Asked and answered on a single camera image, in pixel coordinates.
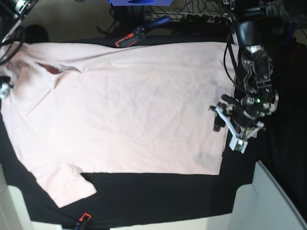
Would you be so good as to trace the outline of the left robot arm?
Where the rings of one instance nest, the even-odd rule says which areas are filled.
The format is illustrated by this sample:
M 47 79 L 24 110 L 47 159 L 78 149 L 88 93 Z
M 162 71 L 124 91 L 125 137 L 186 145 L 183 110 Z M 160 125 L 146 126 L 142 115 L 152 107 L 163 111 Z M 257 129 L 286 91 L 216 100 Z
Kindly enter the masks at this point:
M 263 44 L 258 20 L 265 7 L 258 0 L 225 0 L 231 34 L 224 54 L 229 54 L 238 80 L 231 80 L 244 97 L 240 100 L 226 94 L 210 109 L 216 113 L 214 131 L 228 127 L 240 144 L 264 129 L 261 118 L 277 110 L 279 94 L 273 88 L 273 62 Z

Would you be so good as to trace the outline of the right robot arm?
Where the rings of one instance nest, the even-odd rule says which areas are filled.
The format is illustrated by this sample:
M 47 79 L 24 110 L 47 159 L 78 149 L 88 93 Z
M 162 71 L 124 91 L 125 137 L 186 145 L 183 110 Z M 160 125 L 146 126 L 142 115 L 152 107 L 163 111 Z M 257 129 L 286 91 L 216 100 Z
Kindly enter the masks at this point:
M 25 31 L 20 26 L 37 0 L 2 0 L 0 2 L 0 47 L 5 52 L 0 57 L 0 65 L 7 64 L 21 49 L 25 41 Z

